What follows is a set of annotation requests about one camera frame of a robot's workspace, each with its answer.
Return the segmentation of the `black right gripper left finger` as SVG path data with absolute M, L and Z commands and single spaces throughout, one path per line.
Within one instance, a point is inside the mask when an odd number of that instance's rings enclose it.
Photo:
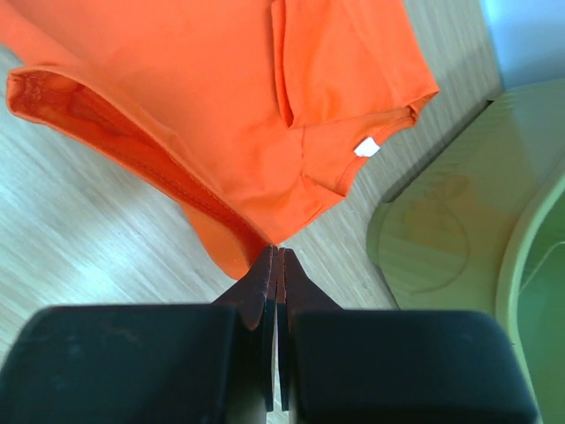
M 4 423 L 263 423 L 278 251 L 209 304 L 46 307 L 1 368 Z

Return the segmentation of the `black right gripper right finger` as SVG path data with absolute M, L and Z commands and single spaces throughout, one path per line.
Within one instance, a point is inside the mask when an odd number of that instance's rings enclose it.
M 281 403 L 293 423 L 534 423 L 513 345 L 467 310 L 352 310 L 282 251 Z

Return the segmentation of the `orange t-shirt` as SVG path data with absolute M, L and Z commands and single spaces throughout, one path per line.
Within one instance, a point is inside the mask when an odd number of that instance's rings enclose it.
M 174 199 L 240 278 L 438 86 L 400 1 L 4 1 L 16 116 Z

